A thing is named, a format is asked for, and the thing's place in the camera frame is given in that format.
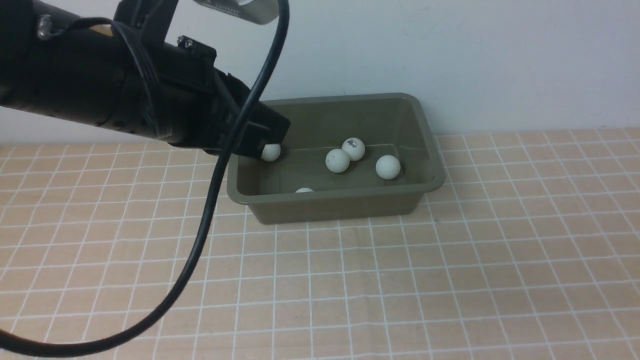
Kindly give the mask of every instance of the plastic bin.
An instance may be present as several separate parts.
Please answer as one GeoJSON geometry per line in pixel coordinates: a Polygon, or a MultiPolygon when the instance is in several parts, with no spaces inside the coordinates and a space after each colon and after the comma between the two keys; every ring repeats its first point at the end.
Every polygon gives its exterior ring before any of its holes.
{"type": "Polygon", "coordinates": [[[315,97],[266,101],[289,118],[280,158],[272,163],[233,156],[227,193],[248,205],[262,224],[405,215],[426,192],[444,183],[444,169],[420,102],[406,94],[315,97]],[[365,156],[341,173],[324,158],[349,137],[365,156]],[[402,171],[386,181],[376,162],[391,154],[402,171]],[[314,192],[295,193],[300,188],[314,192]]]}

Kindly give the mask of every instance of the bin rim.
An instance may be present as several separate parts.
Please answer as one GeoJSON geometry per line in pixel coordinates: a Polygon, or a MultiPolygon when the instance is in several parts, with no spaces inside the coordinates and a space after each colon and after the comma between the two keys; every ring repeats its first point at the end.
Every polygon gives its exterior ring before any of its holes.
{"type": "Polygon", "coordinates": [[[375,186],[367,188],[352,188],[340,190],[326,190],[321,192],[308,193],[278,193],[265,195],[245,195],[238,191],[237,180],[239,170],[239,159],[233,155],[227,168],[227,195],[240,205],[276,204],[285,202],[304,202],[313,200],[336,200],[336,199],[356,199],[362,197],[375,197],[386,195],[406,195],[411,193],[428,193],[439,189],[445,182],[445,172],[440,158],[440,152],[435,145],[435,139],[427,122],[426,115],[420,101],[405,93],[368,94],[368,95],[342,95],[326,97],[304,97],[298,99],[282,99],[264,101],[267,106],[284,104],[310,104],[318,102],[337,101],[357,101],[376,99],[405,99],[413,107],[413,112],[417,118],[418,125],[422,131],[422,137],[426,139],[427,151],[431,155],[431,166],[433,167],[434,178],[422,184],[404,184],[396,186],[375,186]]]}

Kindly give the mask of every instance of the peach grid mat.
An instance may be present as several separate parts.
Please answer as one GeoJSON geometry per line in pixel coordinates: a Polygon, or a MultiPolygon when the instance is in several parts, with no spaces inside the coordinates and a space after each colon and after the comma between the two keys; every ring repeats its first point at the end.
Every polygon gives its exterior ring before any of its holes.
{"type": "MultiPolygon", "coordinates": [[[[447,182],[404,217],[265,226],[223,191],[176,306],[96,358],[640,360],[640,129],[437,140],[447,182]]],[[[0,148],[0,329],[87,341],[148,314],[215,161],[0,148]]]]}

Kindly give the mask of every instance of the black wire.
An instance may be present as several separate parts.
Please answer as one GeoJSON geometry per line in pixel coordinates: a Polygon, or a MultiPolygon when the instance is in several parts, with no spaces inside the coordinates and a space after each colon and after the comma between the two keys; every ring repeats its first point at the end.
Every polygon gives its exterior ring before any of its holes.
{"type": "Polygon", "coordinates": [[[209,70],[213,72],[213,81],[214,81],[214,84],[216,85],[216,89],[222,96],[222,99],[225,101],[225,103],[227,104],[227,107],[231,110],[231,112],[235,116],[238,116],[238,114],[240,114],[240,106],[236,104],[236,101],[234,100],[234,97],[231,96],[229,89],[227,88],[225,83],[222,82],[222,79],[218,74],[218,70],[216,70],[216,68],[213,66],[213,61],[207,59],[206,64],[207,64],[207,68],[209,68],[209,70]]]}
{"type": "Polygon", "coordinates": [[[180,297],[184,288],[187,286],[187,283],[198,264],[198,259],[202,255],[202,250],[207,240],[207,234],[211,228],[211,220],[213,219],[216,200],[220,192],[225,169],[229,163],[229,159],[231,158],[232,150],[248,122],[253,106],[258,102],[262,92],[269,82],[280,58],[280,54],[282,53],[282,47],[284,46],[287,31],[289,29],[288,0],[278,0],[278,7],[280,16],[278,18],[278,27],[276,29],[273,43],[271,44],[271,49],[269,50],[269,54],[267,55],[267,59],[262,66],[262,70],[260,71],[258,78],[255,80],[253,88],[249,92],[247,100],[244,102],[242,110],[236,119],[236,123],[231,129],[229,138],[220,152],[218,162],[216,163],[216,167],[211,177],[207,201],[202,213],[202,220],[200,221],[196,240],[193,244],[193,248],[191,249],[191,253],[189,254],[189,258],[187,259],[180,276],[178,276],[178,279],[169,291],[169,294],[167,294],[160,305],[158,305],[149,315],[136,325],[133,325],[127,330],[108,338],[89,341],[86,343],[49,344],[24,339],[8,332],[0,331],[0,348],[22,355],[37,357],[79,357],[97,354],[99,352],[111,350],[112,348],[133,340],[135,337],[153,326],[162,318],[162,316],[164,316],[164,314],[166,314],[167,311],[169,311],[175,301],[180,297]]]}
{"type": "Polygon", "coordinates": [[[88,29],[96,25],[111,25],[111,29],[122,37],[122,40],[124,40],[125,45],[131,53],[131,57],[140,73],[141,82],[145,88],[147,108],[144,109],[143,116],[153,127],[158,140],[171,136],[172,128],[168,121],[168,109],[156,67],[151,61],[151,58],[149,58],[138,35],[129,26],[105,17],[85,17],[75,20],[66,28],[54,32],[51,35],[60,37],[69,31],[88,29]]]}

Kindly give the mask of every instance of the white ball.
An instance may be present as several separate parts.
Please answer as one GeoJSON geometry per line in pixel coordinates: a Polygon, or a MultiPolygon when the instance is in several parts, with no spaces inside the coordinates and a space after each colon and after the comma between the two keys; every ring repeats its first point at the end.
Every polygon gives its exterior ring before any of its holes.
{"type": "Polygon", "coordinates": [[[358,161],[364,156],[365,147],[362,140],[358,138],[348,138],[342,144],[342,150],[349,155],[351,161],[358,161]]]}
{"type": "Polygon", "coordinates": [[[280,157],[280,144],[270,143],[264,146],[262,150],[262,159],[264,161],[276,161],[280,157]]]}
{"type": "Polygon", "coordinates": [[[324,162],[331,172],[339,174],[349,167],[349,155],[342,149],[334,149],[326,155],[324,162]]]}
{"type": "Polygon", "coordinates": [[[400,161],[395,156],[384,155],[376,163],[376,172],[384,180],[395,179],[400,174],[400,161]]]}

